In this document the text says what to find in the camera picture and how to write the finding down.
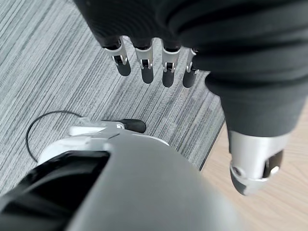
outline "black cable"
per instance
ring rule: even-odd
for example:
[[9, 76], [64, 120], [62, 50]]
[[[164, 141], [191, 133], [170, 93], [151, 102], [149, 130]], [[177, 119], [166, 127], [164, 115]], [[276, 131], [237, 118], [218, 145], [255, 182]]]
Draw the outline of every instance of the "black cable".
[[32, 129], [33, 125], [38, 122], [40, 119], [42, 119], [43, 117], [47, 116], [47, 115], [50, 115], [50, 114], [56, 114], [56, 113], [66, 113], [66, 114], [71, 114], [71, 115], [75, 115], [75, 116], [78, 116], [78, 117], [82, 117], [81, 115], [75, 113], [75, 112], [70, 112], [70, 111], [67, 111], [67, 110], [59, 110], [59, 111], [52, 111], [52, 112], [47, 112], [47, 113], [44, 113], [42, 115], [40, 115], [39, 117], [37, 117], [31, 124], [30, 126], [28, 127], [28, 130], [26, 132], [26, 138], [25, 138], [25, 141], [26, 141], [26, 148], [28, 150], [28, 153], [29, 153], [29, 156], [32, 158], [32, 160], [34, 160], [36, 163], [38, 162], [38, 160], [33, 156], [32, 152], [30, 151], [30, 148], [29, 148], [29, 133], [30, 133], [30, 130]]

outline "robotic finger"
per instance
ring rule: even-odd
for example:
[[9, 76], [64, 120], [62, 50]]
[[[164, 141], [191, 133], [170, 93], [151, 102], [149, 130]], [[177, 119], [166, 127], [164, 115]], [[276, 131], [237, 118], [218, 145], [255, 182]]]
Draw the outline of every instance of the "robotic finger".
[[118, 40], [112, 46], [105, 47], [105, 51], [111, 60], [116, 64], [120, 75], [129, 76], [130, 65], [122, 37], [118, 37]]
[[145, 83], [150, 84], [154, 79], [153, 73], [153, 39], [130, 38], [141, 68], [141, 76]]

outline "striped carpet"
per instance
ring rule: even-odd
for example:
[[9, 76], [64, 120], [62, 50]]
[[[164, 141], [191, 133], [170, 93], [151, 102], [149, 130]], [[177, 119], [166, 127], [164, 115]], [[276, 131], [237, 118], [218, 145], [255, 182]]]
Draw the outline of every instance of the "striped carpet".
[[[181, 50], [174, 85], [161, 83], [161, 44], [154, 43], [154, 82], [146, 85], [126, 40], [132, 72], [120, 76], [69, 0], [0, 0], [0, 194], [35, 166], [25, 148], [29, 123], [44, 112], [71, 110], [92, 120], [138, 118], [146, 134], [164, 139], [197, 168], [224, 117], [219, 98], [198, 74], [191, 89], [181, 80], [188, 51]], [[64, 137], [76, 118], [50, 115], [30, 137], [37, 156]]]

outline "metal joint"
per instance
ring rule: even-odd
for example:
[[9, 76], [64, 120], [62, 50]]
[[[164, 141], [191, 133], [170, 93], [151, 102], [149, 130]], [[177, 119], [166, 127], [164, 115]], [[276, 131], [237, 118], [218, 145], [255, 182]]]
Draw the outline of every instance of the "metal joint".
[[189, 53], [188, 53], [188, 57], [187, 57], [187, 63], [186, 63], [186, 71], [188, 73], [190, 73], [191, 71], [194, 71], [195, 74], [197, 74], [199, 72], [198, 69], [195, 69], [193, 67], [193, 57], [196, 55], [196, 52], [193, 50], [193, 49], [190, 49], [189, 50]]
[[180, 56], [180, 49], [178, 51], [166, 51], [163, 46], [163, 71], [171, 70], [171, 73], [175, 72], [178, 65]]
[[120, 64], [126, 65], [128, 59], [122, 37], [120, 38], [120, 47], [118, 49], [110, 50], [105, 48], [105, 50], [107, 51], [108, 56], [115, 62], [117, 66]]
[[142, 70], [145, 67], [147, 67], [148, 69], [152, 68], [153, 66], [153, 43], [151, 43], [151, 46], [145, 50], [135, 48], [135, 53], [136, 53], [140, 68]]

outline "wooden floor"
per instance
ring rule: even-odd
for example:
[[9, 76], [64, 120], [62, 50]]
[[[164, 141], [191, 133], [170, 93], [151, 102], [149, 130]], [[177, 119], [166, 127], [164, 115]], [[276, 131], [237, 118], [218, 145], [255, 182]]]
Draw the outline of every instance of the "wooden floor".
[[255, 196], [234, 189], [223, 127], [203, 175], [238, 207], [252, 231], [308, 231], [308, 103], [285, 150], [280, 173]]

